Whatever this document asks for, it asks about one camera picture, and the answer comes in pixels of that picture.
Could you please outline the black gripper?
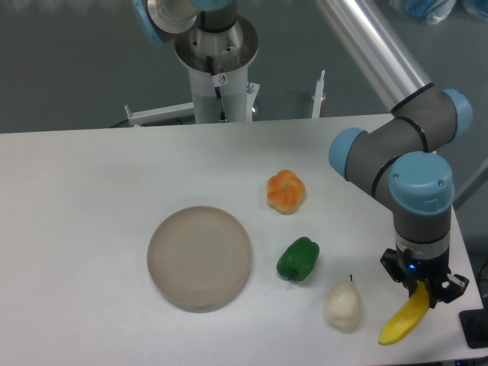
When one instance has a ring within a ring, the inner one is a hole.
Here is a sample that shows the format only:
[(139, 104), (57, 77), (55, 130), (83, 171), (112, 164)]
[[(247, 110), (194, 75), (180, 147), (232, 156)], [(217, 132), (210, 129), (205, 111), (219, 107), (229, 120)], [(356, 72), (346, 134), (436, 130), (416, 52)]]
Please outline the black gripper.
[(450, 241), (450, 233), (428, 243), (413, 242), (395, 233), (396, 250), (386, 249), (380, 263), (394, 282), (408, 290), (409, 297), (415, 292), (417, 281), (422, 281), (429, 293), (430, 308), (451, 303), (464, 295), (470, 280), (450, 274)]

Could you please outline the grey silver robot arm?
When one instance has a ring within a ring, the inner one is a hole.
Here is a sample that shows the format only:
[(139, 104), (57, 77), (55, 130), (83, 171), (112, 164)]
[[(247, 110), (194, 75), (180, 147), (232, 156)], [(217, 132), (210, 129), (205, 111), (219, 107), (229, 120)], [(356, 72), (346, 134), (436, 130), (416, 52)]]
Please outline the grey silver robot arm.
[[(374, 3), (318, 7), (392, 114), (373, 132), (342, 131), (329, 148), (329, 164), (392, 212), (395, 248), (381, 258), (391, 278), (409, 292), (425, 285), (431, 307), (450, 303), (469, 281), (448, 266), (454, 186), (449, 164), (436, 152), (470, 126), (470, 103), (433, 85)], [(234, 1), (135, 1), (133, 9), (150, 41), (174, 41), (198, 123), (251, 120), (247, 69), (258, 37)]]

